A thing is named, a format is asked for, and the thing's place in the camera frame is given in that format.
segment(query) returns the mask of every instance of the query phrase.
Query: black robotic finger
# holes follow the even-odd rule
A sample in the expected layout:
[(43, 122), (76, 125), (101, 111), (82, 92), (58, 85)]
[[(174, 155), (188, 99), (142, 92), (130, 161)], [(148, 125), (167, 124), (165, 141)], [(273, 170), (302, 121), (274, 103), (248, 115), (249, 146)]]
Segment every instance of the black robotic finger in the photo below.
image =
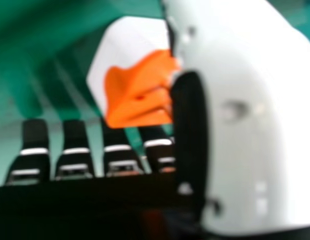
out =
[(5, 185), (30, 185), (50, 180), (49, 137), (42, 119), (22, 124), (22, 149), (11, 164)]
[(63, 133), (63, 153), (56, 164), (55, 180), (94, 178), (94, 166), (84, 122), (65, 121)]
[(153, 173), (175, 171), (173, 142), (163, 128), (161, 126), (144, 126), (138, 129)]
[(130, 146), (123, 128), (110, 128), (101, 119), (104, 140), (104, 174), (106, 177), (121, 177), (143, 174), (143, 166)]

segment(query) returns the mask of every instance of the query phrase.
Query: teal surface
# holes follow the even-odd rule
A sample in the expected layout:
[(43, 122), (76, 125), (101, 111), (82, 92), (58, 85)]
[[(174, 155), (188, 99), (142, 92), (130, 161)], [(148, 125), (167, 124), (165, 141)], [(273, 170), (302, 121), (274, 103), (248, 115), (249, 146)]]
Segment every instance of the teal surface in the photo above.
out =
[[(270, 2), (310, 39), (310, 0)], [(162, 18), (159, 0), (0, 0), (0, 185), (28, 118), (48, 123), (53, 171), (62, 152), (61, 122), (84, 120), (102, 175), (101, 113), (86, 75), (106, 27), (127, 15)], [(142, 154), (137, 130), (126, 132)]]

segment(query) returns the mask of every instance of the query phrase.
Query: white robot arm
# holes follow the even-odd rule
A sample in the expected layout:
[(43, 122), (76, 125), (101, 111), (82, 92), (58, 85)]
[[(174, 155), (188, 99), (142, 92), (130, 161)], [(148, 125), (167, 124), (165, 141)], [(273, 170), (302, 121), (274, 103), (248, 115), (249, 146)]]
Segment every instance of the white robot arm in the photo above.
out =
[(310, 239), (310, 42), (266, 0), (163, 6), (182, 67), (171, 90), (177, 177), (201, 227)]

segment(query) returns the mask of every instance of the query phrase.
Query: white stripe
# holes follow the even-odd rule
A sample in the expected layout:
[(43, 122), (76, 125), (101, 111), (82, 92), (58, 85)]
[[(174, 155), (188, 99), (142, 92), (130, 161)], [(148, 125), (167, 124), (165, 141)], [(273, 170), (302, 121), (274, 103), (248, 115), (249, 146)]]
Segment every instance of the white stripe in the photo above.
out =
[(129, 165), (137, 165), (136, 160), (111, 161), (109, 163), (110, 167), (122, 167), (122, 166), (129, 166)]
[(15, 176), (18, 176), (18, 175), (35, 175), (35, 174), (39, 174), (39, 173), (40, 173), (40, 170), (38, 168), (14, 170), (11, 172), (11, 174), (15, 175)]
[(160, 145), (172, 145), (172, 141), (169, 139), (156, 139), (156, 140), (149, 140), (144, 143), (144, 147), (155, 147)]
[(49, 154), (49, 150), (44, 147), (27, 148), (21, 150), (19, 154), (22, 156), (34, 155), (34, 154)]
[(59, 169), (62, 171), (72, 171), (72, 170), (83, 170), (87, 168), (88, 168), (87, 164), (81, 163), (81, 164), (63, 165)]
[(90, 150), (87, 147), (74, 147), (74, 148), (65, 149), (63, 151), (64, 155), (68, 155), (68, 154), (88, 154), (88, 153), (90, 153)]
[(106, 146), (104, 147), (104, 152), (114, 152), (114, 151), (123, 151), (123, 150), (131, 150), (132, 147), (127, 144), (122, 144), (122, 145), (111, 145), (111, 146)]
[(164, 164), (164, 163), (173, 163), (173, 162), (175, 162), (175, 157), (172, 157), (172, 156), (170, 156), (170, 157), (161, 157), (161, 158), (158, 159), (158, 161), (160, 163), (162, 163), (162, 164)]

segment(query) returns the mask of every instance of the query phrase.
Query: orange plastic part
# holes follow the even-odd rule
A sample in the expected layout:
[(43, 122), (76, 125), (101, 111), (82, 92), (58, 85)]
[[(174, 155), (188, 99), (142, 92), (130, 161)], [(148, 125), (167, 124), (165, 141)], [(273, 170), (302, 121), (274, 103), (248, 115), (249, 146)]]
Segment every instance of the orange plastic part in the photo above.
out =
[(124, 128), (171, 123), (169, 78), (178, 69), (168, 50), (157, 50), (128, 69), (111, 67), (105, 78), (107, 124)]

